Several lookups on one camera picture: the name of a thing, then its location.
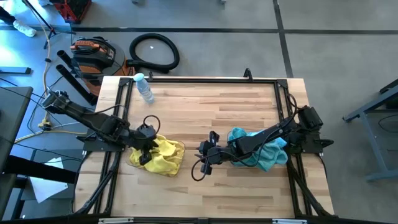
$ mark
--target blue towel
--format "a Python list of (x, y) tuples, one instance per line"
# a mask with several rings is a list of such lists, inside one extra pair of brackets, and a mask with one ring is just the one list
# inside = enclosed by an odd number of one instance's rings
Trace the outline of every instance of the blue towel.
[[(232, 131), (228, 134), (228, 140), (233, 140), (236, 138), (240, 138), (243, 136), (253, 136), (258, 132), (254, 133), (247, 133), (245, 130), (242, 128), (233, 128)], [(282, 149), (284, 146), (286, 146), (285, 140), (282, 138), (277, 138), (275, 140), (272, 140), (268, 143), (266, 143), (261, 150), (261, 155), (260, 155), (260, 149), (257, 150), (251, 157), (247, 159), (243, 159), (243, 162), (247, 164), (255, 164), (257, 162), (257, 158), (260, 156), (259, 163), (257, 164), (257, 168), (260, 168), (264, 171), (269, 171), (269, 169), (274, 165), (274, 164), (286, 164), (287, 162), (287, 154), (286, 152)], [(234, 166), (244, 166), (240, 162), (232, 162)]]

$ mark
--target concrete floor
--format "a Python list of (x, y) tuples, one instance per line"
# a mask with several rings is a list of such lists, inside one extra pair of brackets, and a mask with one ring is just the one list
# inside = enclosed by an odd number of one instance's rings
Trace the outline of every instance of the concrete floor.
[[(30, 11), (19, 1), (6, 2), (6, 9), (18, 19), (37, 26)], [(397, 2), (393, 0), (280, 0), (285, 29), (398, 29), (395, 22)], [(51, 23), (68, 27), (52, 6), (37, 7)], [(146, 0), (135, 6), (129, 0), (94, 1), (80, 27), (155, 27), (155, 28), (247, 28), (276, 29), (272, 0), (228, 0), (225, 6), (216, 0)], [(119, 44), (127, 57), (131, 40), (137, 32), (79, 32), (77, 36), (103, 36)], [(181, 55), (180, 65), (171, 75), (239, 77), (249, 67), (255, 77), (286, 77), (284, 58), (278, 34), (255, 33), (163, 33), (175, 42)], [(310, 104), (316, 107), (324, 122), (322, 136), (333, 139), (325, 150), (328, 184), (335, 213), (344, 218), (398, 223), (398, 180), (366, 182), (364, 176), (377, 171), (376, 161), (362, 124), (341, 119), (352, 110), (377, 96), (380, 88), (397, 78), (398, 35), (298, 35), (287, 34), (287, 48), (295, 78), (304, 78)], [(13, 30), (0, 30), (0, 66), (29, 66), (31, 75), (4, 75), (15, 84), (34, 87), (42, 94), (42, 72), (47, 51), (42, 49), (45, 37), (38, 32), (28, 38)], [(60, 49), (67, 49), (70, 36), (60, 34), (51, 40), (53, 60), (47, 75), (52, 83), (60, 75), (55, 66)], [(163, 44), (146, 41), (137, 48), (143, 59), (153, 62), (171, 60)], [(88, 104), (61, 80), (54, 89), (65, 90), (70, 98)], [(30, 115), (31, 103), (27, 114)], [(38, 109), (32, 124), (41, 121)], [(56, 116), (61, 123), (73, 122)], [(19, 136), (29, 134), (25, 118)], [(85, 131), (82, 125), (65, 127)], [(43, 135), (23, 142), (47, 149), (81, 149), (80, 142), (67, 134)], [(30, 150), (14, 147), (13, 154), (30, 156)], [(392, 152), (391, 157), (398, 156)], [(28, 203), (28, 218), (68, 213), (68, 199), (51, 199), (37, 205)], [(59, 209), (51, 210), (57, 205)]]

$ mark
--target red equipment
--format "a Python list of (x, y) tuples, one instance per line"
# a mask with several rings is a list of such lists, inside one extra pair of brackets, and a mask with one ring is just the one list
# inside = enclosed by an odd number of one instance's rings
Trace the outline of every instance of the red equipment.
[(91, 0), (50, 0), (65, 22), (79, 24), (86, 14)]

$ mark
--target black vacuum hose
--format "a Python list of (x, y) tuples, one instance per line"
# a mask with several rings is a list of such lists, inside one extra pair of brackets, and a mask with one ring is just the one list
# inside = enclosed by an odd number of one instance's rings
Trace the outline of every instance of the black vacuum hose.
[[(159, 65), (152, 62), (146, 62), (143, 59), (139, 58), (136, 54), (136, 47), (140, 42), (147, 39), (157, 39), (167, 44), (172, 49), (172, 52), (174, 54), (174, 62), (168, 65)], [(178, 49), (174, 45), (174, 43), (169, 38), (154, 33), (144, 34), (135, 38), (130, 44), (130, 56), (132, 60), (127, 60), (126, 64), (129, 67), (134, 67), (136, 71), (140, 68), (148, 68), (160, 71), (162, 73), (168, 73), (171, 69), (175, 69), (178, 63), (180, 63), (180, 54), (178, 53)]]

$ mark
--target wooden tabletop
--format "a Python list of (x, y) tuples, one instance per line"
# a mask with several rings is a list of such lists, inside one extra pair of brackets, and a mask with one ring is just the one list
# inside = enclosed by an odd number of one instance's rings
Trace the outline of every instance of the wooden tabletop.
[[(304, 80), (287, 79), (289, 91), (299, 106), (308, 105)], [(119, 77), (105, 77), (96, 110), (114, 105)], [(134, 88), (129, 122), (134, 129), (149, 114), (161, 120), (159, 134), (186, 145), (177, 176), (150, 173), (126, 163), (130, 151), (123, 153), (116, 184), (112, 216), (129, 217), (293, 217), (286, 166), (275, 165), (269, 172), (257, 168), (235, 167), (229, 162), (213, 166), (213, 173), (201, 182), (191, 178), (197, 160), (194, 154), (210, 131), (220, 135), (226, 145), (228, 132), (235, 126), (258, 131), (279, 122), (274, 87), (270, 84), (227, 83), (151, 83), (155, 103), (147, 105)], [(75, 209), (81, 208), (98, 185), (103, 152), (94, 152), (81, 167)], [(326, 211), (333, 213), (325, 171), (318, 157), (303, 154), (308, 188)], [(200, 166), (196, 176), (200, 177)], [(300, 208), (304, 211), (298, 189)], [(102, 207), (106, 203), (105, 190)]]

